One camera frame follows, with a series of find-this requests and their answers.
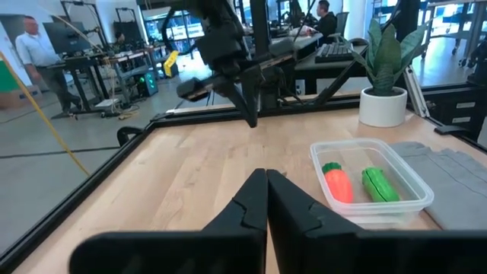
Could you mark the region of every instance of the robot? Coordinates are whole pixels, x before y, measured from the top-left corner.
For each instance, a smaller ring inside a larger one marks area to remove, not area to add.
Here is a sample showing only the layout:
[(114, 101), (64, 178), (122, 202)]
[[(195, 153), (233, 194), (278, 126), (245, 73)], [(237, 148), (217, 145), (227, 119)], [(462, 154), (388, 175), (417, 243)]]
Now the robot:
[[(269, 52), (252, 58), (244, 40), (244, 29), (235, 14), (231, 0), (138, 0), (139, 5), (163, 4), (170, 11), (163, 23), (163, 41), (173, 51), (165, 28), (175, 11), (188, 11), (202, 20), (205, 35), (195, 41), (189, 51), (198, 48), (203, 62), (214, 72), (204, 80), (197, 78), (177, 87), (178, 96), (190, 101), (206, 98), (211, 90), (227, 97), (241, 112), (250, 127), (257, 125), (259, 87), (275, 78), (279, 63), (292, 60), (294, 46), (291, 40), (272, 44)], [(242, 88), (236, 86), (239, 81)]]

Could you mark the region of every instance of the white pot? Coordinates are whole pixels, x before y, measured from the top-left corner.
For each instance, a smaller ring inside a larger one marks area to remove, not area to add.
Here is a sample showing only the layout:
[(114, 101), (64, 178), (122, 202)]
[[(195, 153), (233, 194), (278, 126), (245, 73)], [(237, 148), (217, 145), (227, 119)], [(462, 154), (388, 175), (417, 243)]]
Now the white pot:
[(403, 88), (394, 87), (396, 96), (381, 97), (367, 92), (372, 88), (365, 88), (360, 93), (360, 107), (358, 119), (361, 123), (376, 127), (393, 127), (404, 123), (406, 119), (406, 103), (408, 93)]

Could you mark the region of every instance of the person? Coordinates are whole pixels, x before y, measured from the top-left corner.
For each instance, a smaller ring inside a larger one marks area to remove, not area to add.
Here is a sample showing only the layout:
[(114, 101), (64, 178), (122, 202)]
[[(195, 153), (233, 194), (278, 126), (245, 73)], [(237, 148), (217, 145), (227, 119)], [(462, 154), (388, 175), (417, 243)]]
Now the person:
[(320, 20), (316, 30), (322, 33), (325, 43), (332, 43), (333, 39), (328, 38), (328, 36), (336, 32), (337, 20), (333, 11), (329, 11), (329, 2), (327, 0), (321, 0), (318, 3), (317, 15)]
[(64, 114), (69, 114), (71, 104), (81, 110), (81, 100), (69, 93), (62, 70), (47, 68), (62, 60), (54, 52), (49, 39), (39, 33), (36, 20), (31, 16), (24, 16), (24, 27), (25, 33), (15, 39), (15, 46), (27, 72), (36, 82), (44, 79), (47, 87), (58, 97)]
[(123, 33), (120, 31), (117, 31), (115, 33), (115, 39), (116, 39), (116, 43), (120, 45), (125, 43), (125, 35), (123, 35)]

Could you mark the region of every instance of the black drawer cabinet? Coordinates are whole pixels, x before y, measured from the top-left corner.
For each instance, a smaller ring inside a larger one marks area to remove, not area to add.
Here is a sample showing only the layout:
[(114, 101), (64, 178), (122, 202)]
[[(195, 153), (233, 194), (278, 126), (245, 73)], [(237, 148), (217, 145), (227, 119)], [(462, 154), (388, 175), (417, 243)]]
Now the black drawer cabinet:
[(465, 137), (477, 141), (487, 114), (487, 90), (423, 91), (430, 116), (446, 126), (459, 126)]

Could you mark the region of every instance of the gray cloth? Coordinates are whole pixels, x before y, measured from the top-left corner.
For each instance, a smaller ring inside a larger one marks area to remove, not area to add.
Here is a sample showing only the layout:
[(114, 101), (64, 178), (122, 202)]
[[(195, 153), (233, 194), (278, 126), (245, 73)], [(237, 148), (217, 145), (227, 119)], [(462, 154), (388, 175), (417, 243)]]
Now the gray cloth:
[(443, 229), (487, 229), (487, 169), (463, 152), (432, 151), (417, 142), (391, 147), (431, 187), (426, 208)]

